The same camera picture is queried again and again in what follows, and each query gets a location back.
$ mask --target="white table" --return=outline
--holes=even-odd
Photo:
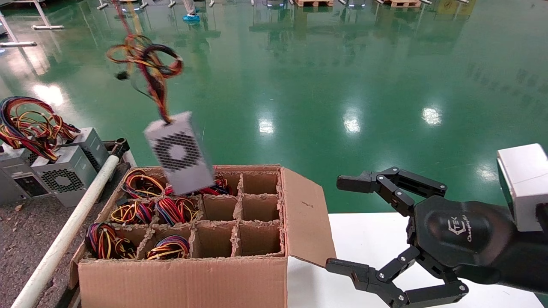
[[[330,214],[337,258],[382,268],[409,247],[407,218],[397,213]],[[470,292],[451,308],[543,308],[531,292],[503,286],[485,286],[463,280]],[[403,290],[443,284],[414,264],[394,283]],[[380,298],[354,289],[347,276],[289,257],[289,308],[387,308]]]

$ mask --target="box flap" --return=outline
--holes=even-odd
[[[287,168],[281,173],[288,253],[325,267],[336,255],[323,189]]]
[[[78,271],[84,308],[284,308],[286,304],[287,258],[83,261]]]

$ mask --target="wire bundle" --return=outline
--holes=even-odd
[[[170,235],[159,240],[154,248],[146,253],[146,259],[186,259],[189,255],[189,250],[189,242],[184,237],[180,235]]]
[[[157,179],[146,175],[142,169],[134,169],[128,172],[123,182],[122,190],[135,199],[173,194],[173,188],[170,185],[163,185]]]
[[[229,185],[229,182],[219,174],[215,175],[215,185],[211,187],[206,187],[198,190],[197,192],[190,193],[190,195],[231,195],[232,187]]]
[[[127,238],[117,237],[111,225],[91,224],[85,234],[85,244],[97,259],[135,259],[135,245]]]
[[[150,224],[152,221],[151,203],[134,201],[126,203],[115,209],[110,217],[119,224]]]
[[[25,105],[36,105],[45,110],[45,113],[30,110],[20,114],[19,108]],[[11,96],[2,100],[0,119],[2,120],[0,126],[2,141],[14,149],[26,147],[51,161],[58,159],[54,151],[63,140],[72,141],[76,137],[73,133],[80,132],[75,126],[65,123],[63,118],[55,114],[51,106],[26,96]]]
[[[191,200],[183,197],[177,198],[175,201],[170,198],[163,198],[156,202],[155,207],[163,219],[171,226],[176,223],[189,223],[199,212]]]
[[[118,73],[116,78],[122,80],[131,76],[133,65],[135,64],[145,77],[147,83],[147,92],[141,91],[132,80],[132,86],[152,99],[158,106],[159,114],[166,123],[171,123],[167,110],[167,85],[166,79],[175,77],[182,73],[184,64],[182,58],[175,53],[171,48],[153,44],[152,41],[143,35],[134,35],[129,28],[126,28],[128,35],[123,44],[112,46],[106,53],[109,60],[114,63],[125,64],[125,71]],[[114,53],[122,53],[123,58],[115,58]],[[174,61],[170,65],[162,63],[158,57],[158,53],[165,53]]]

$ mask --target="hexagonal mesh vent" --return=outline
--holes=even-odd
[[[41,178],[51,190],[58,193],[81,190],[84,186],[78,175],[67,169],[46,171]]]
[[[174,145],[185,148],[186,155],[183,158],[177,159],[171,156],[170,150]],[[156,145],[153,150],[162,168],[169,169],[173,172],[197,166],[202,157],[194,137],[188,136],[184,132],[178,132],[156,139]]]
[[[30,155],[28,156],[28,165],[30,166],[34,164],[34,162],[36,161],[36,158],[38,158],[38,154],[30,153]]]
[[[99,170],[101,170],[101,165],[99,164],[99,162],[97,162],[97,159],[93,157],[93,154],[89,151],[87,147],[83,147],[82,150],[84,151],[84,154],[88,158],[89,162],[92,163],[95,171],[99,172]]]

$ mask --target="computer power supply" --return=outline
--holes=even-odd
[[[77,135],[72,142],[63,144],[61,147],[75,145],[82,148],[82,151],[84,151],[85,156],[88,158],[95,171],[99,172],[102,165],[109,157],[109,152],[103,145],[101,138],[99,138],[97,131],[95,131],[95,128],[86,127],[80,129],[80,134]]]
[[[0,153],[0,204],[48,196],[51,191],[30,167],[38,158],[29,149],[4,144]]]
[[[97,172],[80,146],[61,147],[55,154],[57,161],[38,157],[31,167],[64,206],[75,207]]]
[[[169,125],[158,120],[145,129],[150,148],[176,195],[213,186],[213,171],[195,138],[191,115],[190,111],[183,112],[173,116]]]

